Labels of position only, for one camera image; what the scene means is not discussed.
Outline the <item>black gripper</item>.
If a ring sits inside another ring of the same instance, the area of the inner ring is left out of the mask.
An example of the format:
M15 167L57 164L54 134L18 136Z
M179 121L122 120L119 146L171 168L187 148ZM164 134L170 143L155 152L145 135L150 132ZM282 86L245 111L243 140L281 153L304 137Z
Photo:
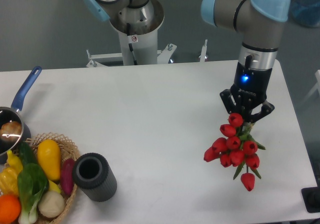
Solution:
M267 101L267 87L272 70L249 69L238 62L233 85L219 94L227 113L237 113L237 107L243 107L249 113L262 104L260 112L249 114L246 122L256 123L269 115L275 109L275 106Z

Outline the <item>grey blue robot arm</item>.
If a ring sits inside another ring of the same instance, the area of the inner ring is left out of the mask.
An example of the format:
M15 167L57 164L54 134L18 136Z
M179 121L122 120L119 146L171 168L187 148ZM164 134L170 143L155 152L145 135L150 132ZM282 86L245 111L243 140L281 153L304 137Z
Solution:
M83 0L98 20L118 32L123 64L158 64L158 29L164 21L157 0ZM243 34L233 85L220 93L228 113L255 123L274 106L267 87L276 60L291 0L202 0L207 24Z

